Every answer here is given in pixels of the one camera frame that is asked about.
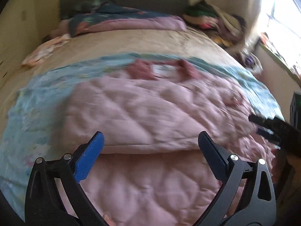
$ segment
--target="window sill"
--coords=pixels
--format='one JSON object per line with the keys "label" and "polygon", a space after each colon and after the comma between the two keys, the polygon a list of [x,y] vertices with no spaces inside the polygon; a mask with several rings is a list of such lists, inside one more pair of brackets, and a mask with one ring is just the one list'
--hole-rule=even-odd
{"label": "window sill", "polygon": [[289,76],[299,85],[301,88],[301,80],[300,78],[294,74],[282,61],[279,59],[269,48],[267,48],[264,44],[260,43],[259,46],[266,51],[266,53],[272,58],[272,60],[278,64],[282,69],[286,70]]}

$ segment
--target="floral blanket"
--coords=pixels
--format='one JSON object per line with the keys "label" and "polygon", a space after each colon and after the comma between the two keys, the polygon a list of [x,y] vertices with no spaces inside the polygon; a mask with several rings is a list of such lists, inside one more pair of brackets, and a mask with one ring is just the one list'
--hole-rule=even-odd
{"label": "floral blanket", "polygon": [[51,32],[52,38],[120,29],[186,31],[184,20],[178,16],[117,6],[110,0],[92,0],[78,6],[70,19],[62,20]]}

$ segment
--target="window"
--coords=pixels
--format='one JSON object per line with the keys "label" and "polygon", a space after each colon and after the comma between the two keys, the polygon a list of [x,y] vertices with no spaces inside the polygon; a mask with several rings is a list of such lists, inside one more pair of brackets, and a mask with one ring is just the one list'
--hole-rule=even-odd
{"label": "window", "polygon": [[259,29],[283,57],[283,63],[301,75],[301,11],[294,0],[261,0]]}

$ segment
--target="quilted blanket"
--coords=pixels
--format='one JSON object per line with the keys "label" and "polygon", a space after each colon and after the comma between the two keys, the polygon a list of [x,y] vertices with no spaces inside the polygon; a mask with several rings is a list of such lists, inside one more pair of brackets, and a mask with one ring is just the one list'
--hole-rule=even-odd
{"label": "quilted blanket", "polygon": [[[192,225],[221,185],[198,148],[198,134],[205,130],[230,153],[246,161],[263,158],[269,167],[272,145],[255,134],[248,121],[252,107],[233,79],[197,71],[188,62],[170,77],[133,79],[141,64],[75,86],[61,145],[73,152],[95,131],[104,133],[103,154],[81,185],[116,225]],[[144,66],[152,69],[153,63]],[[242,190],[243,183],[229,215]],[[65,196],[63,201],[74,214]]]}
{"label": "quilted blanket", "polygon": [[51,37],[120,29],[186,31],[184,20],[178,16],[117,6],[110,0],[94,0],[92,4],[79,9],[72,18],[62,20]]}

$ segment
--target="light blue blanket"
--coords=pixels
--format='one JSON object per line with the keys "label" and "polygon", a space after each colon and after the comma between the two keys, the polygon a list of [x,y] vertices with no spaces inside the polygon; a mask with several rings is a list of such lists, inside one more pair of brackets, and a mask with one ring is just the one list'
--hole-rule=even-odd
{"label": "light blue blanket", "polygon": [[[105,56],[35,76],[19,91],[16,105],[8,112],[9,119],[0,144],[0,188],[21,218],[24,219],[25,192],[35,159],[42,156],[52,160],[63,155],[63,151],[53,145],[58,140],[51,137],[55,137],[62,127],[64,103],[73,87],[79,82],[122,69],[136,58],[165,61],[178,57],[136,53]],[[236,79],[257,114],[266,118],[275,115],[283,118],[268,89],[248,70],[211,65],[195,57],[186,60],[200,70]]]}

